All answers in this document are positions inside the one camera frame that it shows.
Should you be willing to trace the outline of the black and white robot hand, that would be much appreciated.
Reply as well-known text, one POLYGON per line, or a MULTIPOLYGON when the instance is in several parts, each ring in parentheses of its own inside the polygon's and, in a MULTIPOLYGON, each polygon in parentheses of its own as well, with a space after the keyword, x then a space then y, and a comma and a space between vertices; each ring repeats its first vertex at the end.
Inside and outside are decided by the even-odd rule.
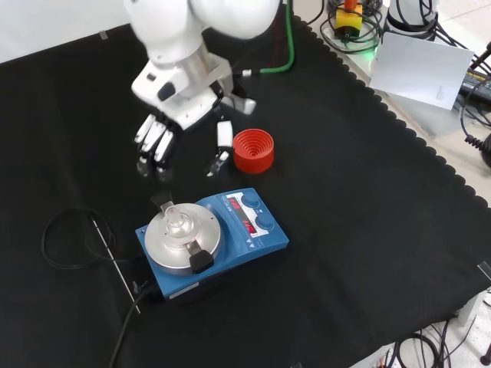
POLYGON ((223 57, 193 54, 174 64, 148 62, 132 84, 133 93, 150 113, 134 138, 138 147, 137 170, 165 182, 171 178, 171 162, 182 133, 201 123, 216 125, 217 151, 206 170, 214 177, 229 161, 233 148, 232 121, 223 113, 227 105, 249 115, 256 102, 234 78, 223 57))

